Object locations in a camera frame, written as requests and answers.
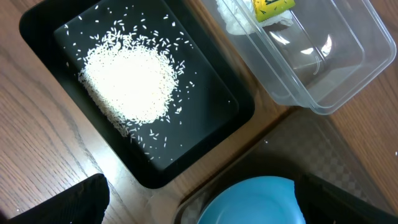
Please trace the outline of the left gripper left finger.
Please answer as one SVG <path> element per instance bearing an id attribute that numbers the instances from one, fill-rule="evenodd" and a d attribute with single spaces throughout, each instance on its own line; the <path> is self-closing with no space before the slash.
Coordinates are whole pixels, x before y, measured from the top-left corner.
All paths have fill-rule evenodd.
<path id="1" fill-rule="evenodd" d="M 5 222 L 101 224 L 109 201 L 107 178 L 103 174 L 95 174 Z"/>

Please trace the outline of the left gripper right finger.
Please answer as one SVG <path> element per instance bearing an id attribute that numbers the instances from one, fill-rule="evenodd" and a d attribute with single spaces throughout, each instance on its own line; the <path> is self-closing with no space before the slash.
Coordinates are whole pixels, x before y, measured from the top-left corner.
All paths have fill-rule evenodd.
<path id="1" fill-rule="evenodd" d="M 397 217 L 312 174 L 294 182 L 295 198 L 307 223 L 397 224 Z"/>

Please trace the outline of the pile of white rice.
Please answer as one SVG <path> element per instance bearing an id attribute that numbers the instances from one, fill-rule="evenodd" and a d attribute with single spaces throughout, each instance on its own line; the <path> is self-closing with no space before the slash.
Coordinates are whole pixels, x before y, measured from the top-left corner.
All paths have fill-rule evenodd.
<path id="1" fill-rule="evenodd" d="M 172 148 L 196 87 L 184 51 L 194 46 L 167 8 L 95 5 L 54 33 L 67 66 L 106 119 L 147 160 Z"/>

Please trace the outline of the green yellow foil wrapper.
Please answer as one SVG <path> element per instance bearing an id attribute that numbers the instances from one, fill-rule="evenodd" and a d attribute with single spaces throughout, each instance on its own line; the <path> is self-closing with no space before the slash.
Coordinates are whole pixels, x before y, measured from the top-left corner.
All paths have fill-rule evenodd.
<path id="1" fill-rule="evenodd" d="M 294 0 L 252 0 L 255 17 L 262 22 L 295 6 Z"/>

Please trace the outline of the brown serving tray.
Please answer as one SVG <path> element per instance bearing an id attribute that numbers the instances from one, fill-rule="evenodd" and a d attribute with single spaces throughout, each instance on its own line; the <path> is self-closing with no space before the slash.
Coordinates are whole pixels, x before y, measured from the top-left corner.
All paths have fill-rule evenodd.
<path id="1" fill-rule="evenodd" d="M 275 174 L 297 180 L 303 173 L 330 192 L 394 213 L 334 124 L 326 116 L 298 110 L 186 198 L 174 222 L 195 223 L 217 193 L 245 178 Z"/>

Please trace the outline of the black rectangular tray bin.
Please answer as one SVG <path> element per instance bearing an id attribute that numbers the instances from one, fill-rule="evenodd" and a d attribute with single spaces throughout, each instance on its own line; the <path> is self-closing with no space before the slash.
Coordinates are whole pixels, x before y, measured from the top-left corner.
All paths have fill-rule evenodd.
<path id="1" fill-rule="evenodd" d="M 118 27 L 168 49 L 180 70 L 169 114 L 123 136 L 79 82 L 89 49 Z M 48 0 L 23 13 L 19 31 L 137 181 L 169 183 L 250 120 L 254 100 L 182 1 Z"/>

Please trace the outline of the clear plastic bin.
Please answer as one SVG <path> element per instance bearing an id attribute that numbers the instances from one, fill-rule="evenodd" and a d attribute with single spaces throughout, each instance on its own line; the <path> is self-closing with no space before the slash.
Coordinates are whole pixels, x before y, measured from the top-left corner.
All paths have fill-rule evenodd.
<path id="1" fill-rule="evenodd" d="M 335 112 L 376 78 L 397 53 L 365 0 L 295 1 L 294 24 L 259 27 L 252 1 L 234 1 L 255 32 L 231 35 L 216 1 L 204 6 L 271 98 L 280 105 Z"/>

